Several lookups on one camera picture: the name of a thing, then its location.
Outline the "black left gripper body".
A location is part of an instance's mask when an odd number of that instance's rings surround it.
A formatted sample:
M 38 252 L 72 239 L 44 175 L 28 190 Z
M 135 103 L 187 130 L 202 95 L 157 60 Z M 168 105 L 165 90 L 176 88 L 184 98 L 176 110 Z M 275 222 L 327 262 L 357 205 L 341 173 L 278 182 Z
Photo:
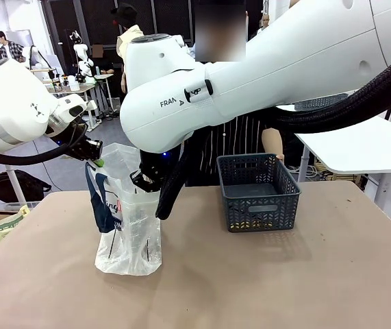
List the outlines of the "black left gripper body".
M 64 154 L 77 160 L 98 160 L 101 157 L 103 141 L 93 140 L 86 135 L 87 123 L 78 118 L 69 123 L 68 127 L 55 136 L 55 142 L 61 146 L 71 145 Z

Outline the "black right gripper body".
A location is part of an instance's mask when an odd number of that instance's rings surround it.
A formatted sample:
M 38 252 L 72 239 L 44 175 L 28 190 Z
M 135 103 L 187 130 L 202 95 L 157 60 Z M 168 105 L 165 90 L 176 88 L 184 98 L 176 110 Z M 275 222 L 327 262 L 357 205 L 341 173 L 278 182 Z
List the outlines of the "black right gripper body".
M 167 155 L 140 150 L 139 169 L 129 175 L 132 183 L 147 193 L 159 191 L 166 176 Z

